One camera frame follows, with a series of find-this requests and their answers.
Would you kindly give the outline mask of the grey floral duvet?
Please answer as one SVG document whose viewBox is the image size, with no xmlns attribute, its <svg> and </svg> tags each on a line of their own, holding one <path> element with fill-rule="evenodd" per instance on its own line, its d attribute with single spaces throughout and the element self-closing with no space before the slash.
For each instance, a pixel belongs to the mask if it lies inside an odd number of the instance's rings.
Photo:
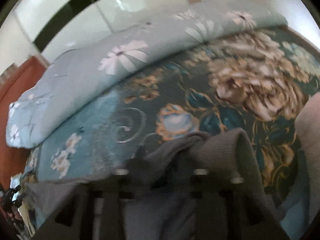
<svg viewBox="0 0 320 240">
<path fill-rule="evenodd" d="M 251 2 L 200 2 L 66 51 L 21 95 L 31 101 L 21 112 L 24 145 L 36 147 L 103 91 L 156 61 L 217 37 L 286 24 L 280 13 Z"/>
</svg>

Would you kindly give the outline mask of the teal floral bedsheet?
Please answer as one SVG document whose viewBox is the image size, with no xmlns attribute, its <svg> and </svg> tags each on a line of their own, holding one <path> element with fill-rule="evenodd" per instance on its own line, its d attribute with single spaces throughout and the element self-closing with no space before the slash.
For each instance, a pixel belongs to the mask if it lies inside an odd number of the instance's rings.
<svg viewBox="0 0 320 240">
<path fill-rule="evenodd" d="M 319 50 L 287 28 L 232 35 L 155 62 L 113 85 L 34 149 L 36 178 L 110 172 L 138 146 L 244 129 L 263 186 L 285 203 L 307 179 L 294 122 L 319 91 Z"/>
</svg>

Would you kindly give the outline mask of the grey knit sweater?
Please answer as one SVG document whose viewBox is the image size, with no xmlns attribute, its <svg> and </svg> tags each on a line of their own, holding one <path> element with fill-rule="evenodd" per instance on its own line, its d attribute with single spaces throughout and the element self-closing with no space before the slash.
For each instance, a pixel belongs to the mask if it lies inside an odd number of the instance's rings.
<svg viewBox="0 0 320 240">
<path fill-rule="evenodd" d="M 119 169 L 129 171 L 130 182 L 124 191 L 133 194 L 120 200 L 125 239 L 195 239 L 192 176 L 196 169 L 205 169 L 228 181 L 244 179 L 249 192 L 262 199 L 279 222 L 272 201 L 264 193 L 252 146 L 240 128 L 215 136 L 191 133 L 164 143 L 152 153 L 139 147 Z M 99 180 L 114 171 L 44 182 Z"/>
</svg>

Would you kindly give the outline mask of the red wooden headboard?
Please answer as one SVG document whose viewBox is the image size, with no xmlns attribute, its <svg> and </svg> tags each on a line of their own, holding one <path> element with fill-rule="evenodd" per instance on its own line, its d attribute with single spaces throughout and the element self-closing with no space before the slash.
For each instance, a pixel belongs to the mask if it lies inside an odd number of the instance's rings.
<svg viewBox="0 0 320 240">
<path fill-rule="evenodd" d="M 31 101 L 21 95 L 33 88 L 46 71 L 36 56 L 19 67 L 12 64 L 1 74 L 1 184 L 8 188 L 10 179 L 23 172 L 30 151 L 24 145 L 22 108 Z"/>
</svg>

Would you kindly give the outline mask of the white glossy wardrobe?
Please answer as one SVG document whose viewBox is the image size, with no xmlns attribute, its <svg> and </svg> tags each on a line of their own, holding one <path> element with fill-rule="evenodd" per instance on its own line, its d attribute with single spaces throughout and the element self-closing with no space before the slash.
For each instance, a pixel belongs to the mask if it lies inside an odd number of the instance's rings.
<svg viewBox="0 0 320 240">
<path fill-rule="evenodd" d="M 9 0 L 1 9 L 1 71 L 31 56 L 47 62 L 141 22 L 156 11 L 200 0 Z"/>
</svg>

